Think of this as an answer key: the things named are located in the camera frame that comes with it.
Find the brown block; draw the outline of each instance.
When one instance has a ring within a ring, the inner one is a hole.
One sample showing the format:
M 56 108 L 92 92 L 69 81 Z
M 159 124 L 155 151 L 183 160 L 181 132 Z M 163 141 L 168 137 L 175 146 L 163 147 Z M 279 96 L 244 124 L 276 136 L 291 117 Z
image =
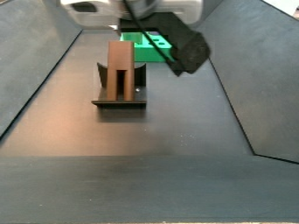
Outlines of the brown block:
M 124 100 L 135 100 L 135 48 L 131 41 L 109 41 L 107 56 L 107 99 L 117 100 L 117 79 L 124 74 Z

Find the black holder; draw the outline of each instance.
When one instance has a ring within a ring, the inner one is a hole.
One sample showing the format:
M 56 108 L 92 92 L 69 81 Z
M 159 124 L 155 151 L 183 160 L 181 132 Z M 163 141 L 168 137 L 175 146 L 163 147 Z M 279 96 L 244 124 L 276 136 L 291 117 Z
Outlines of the black holder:
M 192 31 L 172 12 L 156 12 L 141 19 L 141 26 L 148 32 L 159 32 L 172 45 L 175 59 L 167 62 L 176 75 L 195 73 L 211 55 L 211 49 L 201 34 Z M 131 20 L 120 19 L 121 32 L 140 32 Z

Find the bin floor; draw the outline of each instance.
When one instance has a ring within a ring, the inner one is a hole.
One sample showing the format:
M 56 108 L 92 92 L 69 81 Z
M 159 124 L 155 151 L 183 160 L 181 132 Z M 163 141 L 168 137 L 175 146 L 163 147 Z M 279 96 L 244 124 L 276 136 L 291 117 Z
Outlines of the bin floor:
M 147 108 L 99 109 L 85 31 L 0 143 L 0 223 L 299 221 L 299 166 L 251 154 L 211 63 L 148 64 Z

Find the green object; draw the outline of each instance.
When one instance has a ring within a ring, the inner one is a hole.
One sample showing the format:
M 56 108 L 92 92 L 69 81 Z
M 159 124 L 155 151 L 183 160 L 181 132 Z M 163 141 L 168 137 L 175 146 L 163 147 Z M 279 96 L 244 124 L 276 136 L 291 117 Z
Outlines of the green object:
M 172 56 L 169 54 L 169 49 L 172 46 L 167 42 L 164 37 L 156 32 L 148 32 L 147 34 L 167 57 L 172 59 Z M 135 62 L 164 62 L 164 58 L 160 56 L 153 46 L 148 43 L 148 40 L 143 33 L 125 32 L 121 34 L 120 40 L 129 40 L 135 42 Z

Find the gray surface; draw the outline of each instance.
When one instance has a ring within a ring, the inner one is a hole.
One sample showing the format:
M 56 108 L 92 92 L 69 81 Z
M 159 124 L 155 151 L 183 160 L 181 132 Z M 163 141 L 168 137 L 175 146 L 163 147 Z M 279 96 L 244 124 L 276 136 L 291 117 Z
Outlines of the gray surface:
M 208 15 L 213 12 L 213 10 L 217 8 L 223 0 L 203 0 L 203 11 L 200 16 L 200 22 L 204 21 L 204 19 L 208 17 Z
M 0 136 L 80 29 L 49 0 L 0 6 Z
M 297 222 L 297 176 L 251 156 L 0 158 L 0 222 Z
M 225 0 L 200 28 L 259 155 L 299 162 L 299 23 L 259 0 Z
M 249 153 L 211 63 L 177 78 L 147 65 L 147 109 L 100 110 L 97 62 L 112 31 L 85 32 L 0 143 L 0 156 Z

